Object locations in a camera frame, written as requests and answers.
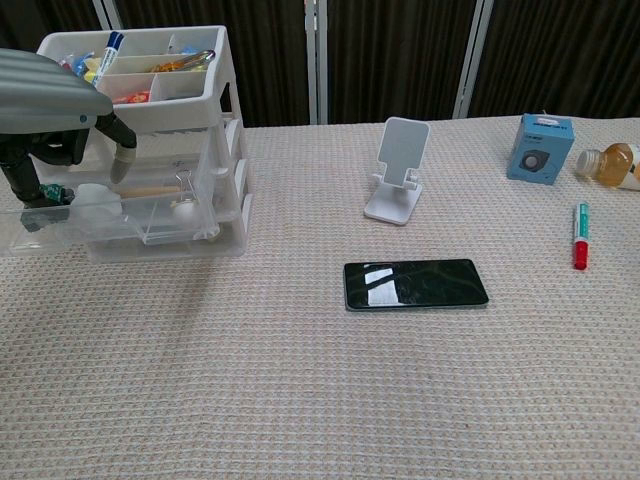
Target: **blue box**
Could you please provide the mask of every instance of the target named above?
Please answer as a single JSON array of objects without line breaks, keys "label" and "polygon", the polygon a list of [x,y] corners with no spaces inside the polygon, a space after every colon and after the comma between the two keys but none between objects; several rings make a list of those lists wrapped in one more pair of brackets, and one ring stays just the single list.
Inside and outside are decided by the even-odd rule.
[{"label": "blue box", "polygon": [[511,152],[507,178],[552,185],[574,138],[571,119],[525,113]]}]

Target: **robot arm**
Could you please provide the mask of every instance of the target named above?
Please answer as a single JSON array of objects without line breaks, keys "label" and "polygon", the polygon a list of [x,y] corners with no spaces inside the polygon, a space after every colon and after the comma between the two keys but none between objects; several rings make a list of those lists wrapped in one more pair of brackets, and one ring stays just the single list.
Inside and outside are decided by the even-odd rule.
[{"label": "robot arm", "polygon": [[60,204],[40,191],[29,154],[51,165],[77,165],[93,126],[117,144],[111,180],[118,183],[137,142],[111,100],[49,58],[0,49],[0,167],[26,207]]}]

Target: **plastic drawer organizer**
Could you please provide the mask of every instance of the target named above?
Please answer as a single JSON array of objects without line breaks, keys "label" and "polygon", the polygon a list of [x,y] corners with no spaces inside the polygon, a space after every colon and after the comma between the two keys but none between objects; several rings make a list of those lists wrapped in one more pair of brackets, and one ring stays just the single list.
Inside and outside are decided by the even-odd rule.
[{"label": "plastic drawer organizer", "polygon": [[[4,253],[48,253],[85,244],[97,262],[241,255],[247,242],[251,194],[226,28],[121,31],[125,38],[119,55],[98,90],[112,99],[150,91],[147,103],[114,105],[116,114],[138,135],[137,159],[127,176],[118,185],[110,183],[115,144],[95,129],[80,165],[54,167],[37,159],[34,163],[42,183],[74,190],[83,183],[99,183],[116,193],[146,196],[123,194],[113,205],[2,212]],[[70,53],[101,55],[109,33],[54,33],[44,39],[38,53],[56,61]],[[205,71],[144,73],[154,65],[187,56],[171,53],[186,46],[215,50]],[[231,112],[222,111],[225,89]],[[185,202],[191,203],[187,215],[178,207]]]}]

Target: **smartphone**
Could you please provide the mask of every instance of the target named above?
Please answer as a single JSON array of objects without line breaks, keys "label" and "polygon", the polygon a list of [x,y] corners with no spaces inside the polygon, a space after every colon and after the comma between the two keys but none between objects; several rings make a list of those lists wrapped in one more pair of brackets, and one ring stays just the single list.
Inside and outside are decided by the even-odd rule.
[{"label": "smartphone", "polygon": [[347,263],[347,310],[470,307],[489,302],[468,259]]}]

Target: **wooden stick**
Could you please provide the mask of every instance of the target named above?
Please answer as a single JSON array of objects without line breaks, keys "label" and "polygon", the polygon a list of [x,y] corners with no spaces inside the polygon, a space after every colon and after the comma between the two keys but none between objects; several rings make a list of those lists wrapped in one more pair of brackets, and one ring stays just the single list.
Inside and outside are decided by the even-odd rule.
[{"label": "wooden stick", "polygon": [[168,187],[132,187],[113,189],[121,198],[153,197],[155,195],[166,195],[168,193],[180,193],[177,185]]}]

